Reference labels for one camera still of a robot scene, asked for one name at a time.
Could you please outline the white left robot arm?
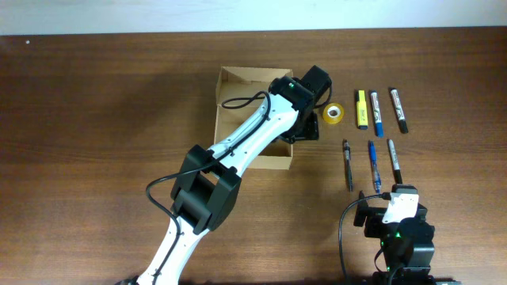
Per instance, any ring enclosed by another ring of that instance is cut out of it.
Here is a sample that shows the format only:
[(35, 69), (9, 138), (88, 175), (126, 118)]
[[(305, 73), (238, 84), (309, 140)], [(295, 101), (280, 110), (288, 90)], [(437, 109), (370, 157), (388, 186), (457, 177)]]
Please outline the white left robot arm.
[(225, 139), (207, 149), (195, 145), (177, 173), (146, 186), (149, 201), (170, 218), (153, 260), (126, 284), (176, 284), (200, 240), (232, 212), (242, 175), (276, 140), (293, 144), (318, 139), (315, 113), (322, 95), (332, 93), (332, 79), (313, 66), (302, 78), (275, 78), (267, 90), (237, 98), (238, 108), (260, 101), (258, 109)]

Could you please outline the yellow highlighter marker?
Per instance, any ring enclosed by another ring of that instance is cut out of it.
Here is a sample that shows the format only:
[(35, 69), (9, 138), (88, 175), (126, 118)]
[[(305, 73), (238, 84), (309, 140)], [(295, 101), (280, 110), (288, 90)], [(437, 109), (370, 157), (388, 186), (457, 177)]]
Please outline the yellow highlighter marker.
[(368, 129), (368, 109), (365, 92), (358, 90), (356, 94), (357, 127), (361, 130)]

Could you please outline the clear yellow tape roll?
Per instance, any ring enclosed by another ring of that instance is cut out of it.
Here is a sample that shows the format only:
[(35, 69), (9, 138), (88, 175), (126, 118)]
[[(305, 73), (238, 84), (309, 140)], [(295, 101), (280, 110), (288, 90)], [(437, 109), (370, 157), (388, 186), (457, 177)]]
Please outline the clear yellow tape roll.
[(322, 118), (327, 124), (338, 124), (342, 121), (345, 110), (338, 103), (329, 103), (323, 110)]

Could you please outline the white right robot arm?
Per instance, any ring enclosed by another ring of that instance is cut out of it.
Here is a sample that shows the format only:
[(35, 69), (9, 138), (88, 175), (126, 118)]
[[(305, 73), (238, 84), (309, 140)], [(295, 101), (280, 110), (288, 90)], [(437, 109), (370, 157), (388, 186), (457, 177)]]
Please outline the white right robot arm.
[(374, 284), (434, 284), (429, 274), (435, 253), (435, 227), (426, 222), (427, 208), (419, 203), (417, 189), (408, 184), (395, 184), (390, 192), (380, 195), (388, 201), (385, 208), (371, 207), (367, 197), (359, 194), (353, 224), (364, 228), (364, 236), (377, 238), (383, 257), (384, 271), (372, 275)]

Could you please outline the blue whiteboard marker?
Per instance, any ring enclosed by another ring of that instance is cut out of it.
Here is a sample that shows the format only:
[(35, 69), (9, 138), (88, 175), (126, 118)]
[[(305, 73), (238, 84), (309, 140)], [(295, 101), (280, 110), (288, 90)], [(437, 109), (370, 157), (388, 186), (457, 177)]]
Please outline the blue whiteboard marker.
[(381, 112), (379, 108), (379, 97), (378, 93), (375, 90), (372, 90), (370, 92), (370, 98), (372, 102), (372, 111), (373, 111), (373, 118), (375, 123), (375, 134), (382, 138), (383, 137), (383, 122), (381, 117)]

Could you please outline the black whiteboard marker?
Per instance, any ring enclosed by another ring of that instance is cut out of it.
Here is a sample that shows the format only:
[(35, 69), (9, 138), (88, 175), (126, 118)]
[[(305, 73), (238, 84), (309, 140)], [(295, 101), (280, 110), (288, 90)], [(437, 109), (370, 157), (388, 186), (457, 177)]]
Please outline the black whiteboard marker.
[(395, 108), (399, 129), (403, 134), (407, 134), (409, 130), (406, 123), (406, 117), (402, 109), (402, 104), (398, 94), (398, 90), (395, 88), (391, 88), (390, 95)]

